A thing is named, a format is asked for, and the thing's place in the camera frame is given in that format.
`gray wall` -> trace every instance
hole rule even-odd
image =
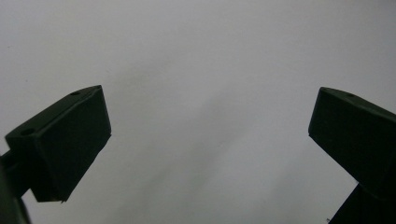
[[[356,181],[308,137],[319,87],[396,112],[393,0],[3,0],[0,30],[1,136],[96,84],[113,127],[36,224],[326,223]]]

